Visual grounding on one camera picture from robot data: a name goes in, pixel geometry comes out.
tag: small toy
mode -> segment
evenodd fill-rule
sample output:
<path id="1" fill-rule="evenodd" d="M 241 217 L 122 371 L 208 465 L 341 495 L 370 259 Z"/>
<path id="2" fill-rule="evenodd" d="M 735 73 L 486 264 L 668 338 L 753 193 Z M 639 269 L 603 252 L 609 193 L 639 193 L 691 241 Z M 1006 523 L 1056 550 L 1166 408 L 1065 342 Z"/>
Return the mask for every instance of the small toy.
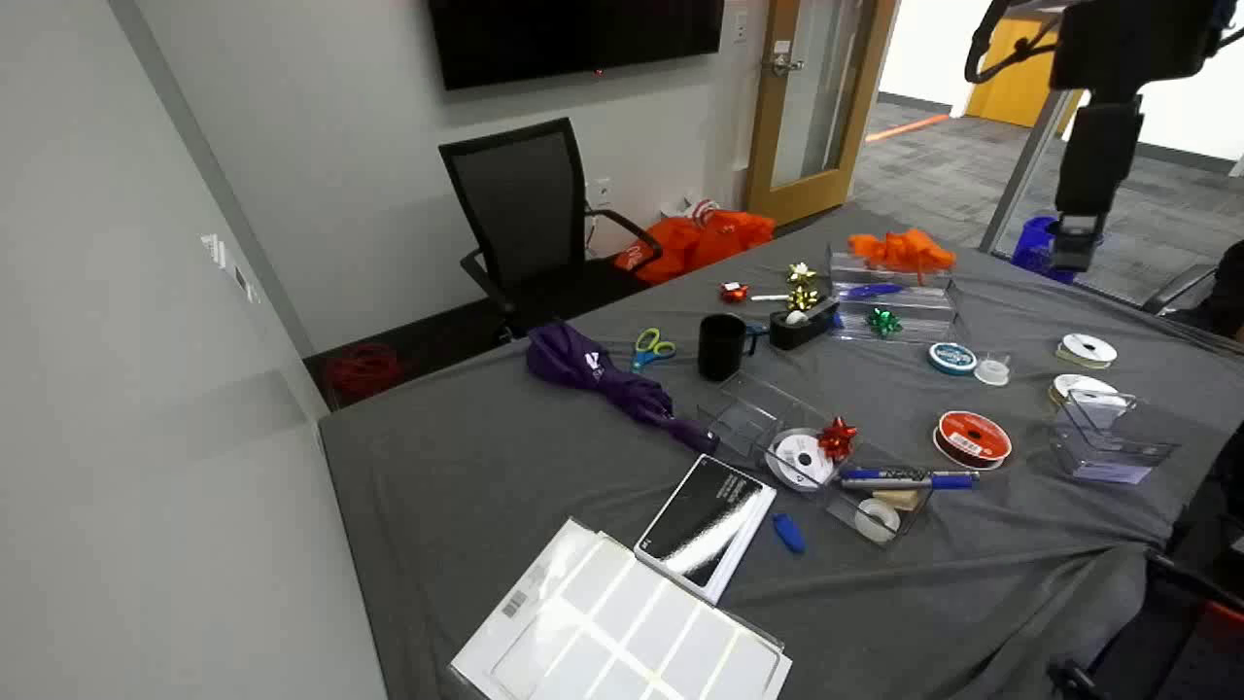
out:
<path id="1" fill-rule="evenodd" d="M 795 311 L 810 311 L 823 299 L 823 292 L 821 292 L 823 274 L 818 274 L 806 259 L 788 264 L 786 278 L 788 278 L 788 305 Z"/>
<path id="2" fill-rule="evenodd" d="M 871 305 L 871 311 L 866 311 L 866 327 L 871 327 L 878 338 L 890 338 L 890 333 L 902 331 L 893 305 Z"/>
<path id="3" fill-rule="evenodd" d="M 633 333 L 633 347 L 630 347 L 630 368 L 644 368 L 655 361 L 666 361 L 673 357 L 673 342 L 661 333 L 661 327 L 644 327 Z"/>
<path id="4" fill-rule="evenodd" d="M 832 463 L 849 463 L 853 457 L 853 445 L 855 445 L 855 436 L 861 426 L 849 423 L 849 418 L 827 418 L 827 426 L 818 436 L 821 452 L 832 457 Z"/>
<path id="5" fill-rule="evenodd" d="M 753 296 L 748 285 L 740 285 L 740 278 L 726 278 L 723 287 L 718 287 L 718 299 L 723 301 L 732 301 L 732 305 L 744 305 L 744 301 L 753 301 L 753 299 L 763 299 L 763 301 L 788 301 L 788 296 Z"/>

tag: black cable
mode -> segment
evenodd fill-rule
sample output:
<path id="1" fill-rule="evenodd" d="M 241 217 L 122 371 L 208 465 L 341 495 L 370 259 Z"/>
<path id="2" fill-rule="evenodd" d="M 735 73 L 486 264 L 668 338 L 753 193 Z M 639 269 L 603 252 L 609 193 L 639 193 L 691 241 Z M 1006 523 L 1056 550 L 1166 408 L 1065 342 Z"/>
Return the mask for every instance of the black cable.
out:
<path id="1" fill-rule="evenodd" d="M 1054 53 L 1056 49 L 1056 43 L 1042 43 L 1042 38 L 1062 21 L 1062 16 L 1046 19 L 1038 33 L 1017 38 L 1016 49 L 1002 63 L 979 69 L 979 59 L 989 53 L 992 33 L 994 33 L 994 28 L 1001 28 L 1001 19 L 1006 16 L 1010 2 L 1016 0 L 992 0 L 985 19 L 979 19 L 979 28 L 973 29 L 964 76 L 976 81 L 976 85 L 992 81 L 994 73 L 1002 73 L 1016 63 L 1027 63 L 1036 53 Z"/>

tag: black office chair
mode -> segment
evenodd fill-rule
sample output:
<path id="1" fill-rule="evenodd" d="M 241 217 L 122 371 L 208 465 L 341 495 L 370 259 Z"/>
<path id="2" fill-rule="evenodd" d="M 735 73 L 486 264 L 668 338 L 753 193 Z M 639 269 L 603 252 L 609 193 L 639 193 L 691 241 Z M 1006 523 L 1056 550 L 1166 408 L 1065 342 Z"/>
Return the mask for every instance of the black office chair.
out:
<path id="1" fill-rule="evenodd" d="M 1138 305 L 1244 342 L 1244 241 L 1218 264 L 1176 274 Z"/>
<path id="2" fill-rule="evenodd" d="M 438 154 L 477 241 L 462 269 L 498 301 L 510 333 L 642 287 L 609 259 L 583 259 L 587 217 L 609 217 L 644 241 L 642 264 L 661 257 L 661 244 L 630 217 L 587 208 L 573 119 L 445 142 Z"/>
<path id="3" fill-rule="evenodd" d="M 1146 561 L 1146 600 L 1117 640 L 1084 667 L 1054 662 L 1069 700 L 1244 694 L 1244 423 Z"/>

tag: white wall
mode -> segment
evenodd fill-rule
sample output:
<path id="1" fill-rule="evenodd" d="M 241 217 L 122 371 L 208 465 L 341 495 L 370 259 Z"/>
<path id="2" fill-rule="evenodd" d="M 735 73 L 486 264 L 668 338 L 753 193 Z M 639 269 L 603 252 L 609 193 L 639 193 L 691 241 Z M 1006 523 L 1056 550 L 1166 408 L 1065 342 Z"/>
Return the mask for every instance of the white wall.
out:
<path id="1" fill-rule="evenodd" d="M 424 0 L 136 2 L 316 348 L 477 299 L 445 139 L 569 111 L 620 208 L 732 196 L 765 28 L 726 0 L 714 59 L 445 93 Z"/>
<path id="2" fill-rule="evenodd" d="M 1144 88 L 1144 142 L 1244 154 L 1244 43 L 1224 47 L 1196 76 L 1150 81 Z"/>
<path id="3" fill-rule="evenodd" d="M 292 342 L 108 7 L 5 0 L 0 101 L 0 694 L 383 694 Z"/>
<path id="4" fill-rule="evenodd" d="M 898 0 L 883 93 L 964 111 L 973 97 L 964 53 L 985 7 L 985 0 Z"/>
<path id="5" fill-rule="evenodd" d="M 883 93 L 951 104 L 964 111 L 973 85 L 964 53 L 979 21 L 985 0 L 902 0 Z M 1244 154 L 1244 43 L 1208 59 L 1182 81 L 1150 81 L 1144 93 L 1144 142 L 1196 150 L 1212 159 Z"/>

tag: orange bag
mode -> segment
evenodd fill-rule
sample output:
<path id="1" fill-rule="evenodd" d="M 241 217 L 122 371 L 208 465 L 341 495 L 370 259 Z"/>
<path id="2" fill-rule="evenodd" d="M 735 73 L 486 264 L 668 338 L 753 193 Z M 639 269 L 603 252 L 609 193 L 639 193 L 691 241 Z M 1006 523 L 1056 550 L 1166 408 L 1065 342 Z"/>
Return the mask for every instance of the orange bag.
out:
<path id="1" fill-rule="evenodd" d="M 709 208 L 699 217 L 661 217 L 648 235 L 661 244 L 659 259 L 642 264 L 648 257 L 648 244 L 633 241 L 614 257 L 614 269 L 633 270 L 642 285 L 666 285 L 691 269 L 775 241 L 775 217 L 757 217 L 748 208 Z"/>

